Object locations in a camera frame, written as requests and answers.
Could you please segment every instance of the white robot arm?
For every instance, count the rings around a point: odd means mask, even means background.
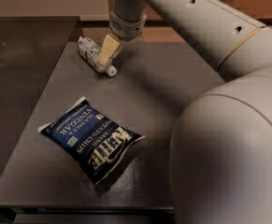
[[[116,0],[112,32],[135,38],[146,4],[233,80],[198,97],[174,129],[177,223],[272,223],[272,29],[217,0]]]

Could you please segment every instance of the blue chip bag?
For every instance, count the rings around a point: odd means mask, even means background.
[[[144,138],[105,117],[85,97],[38,131],[79,161],[94,184],[108,176],[131,144]]]

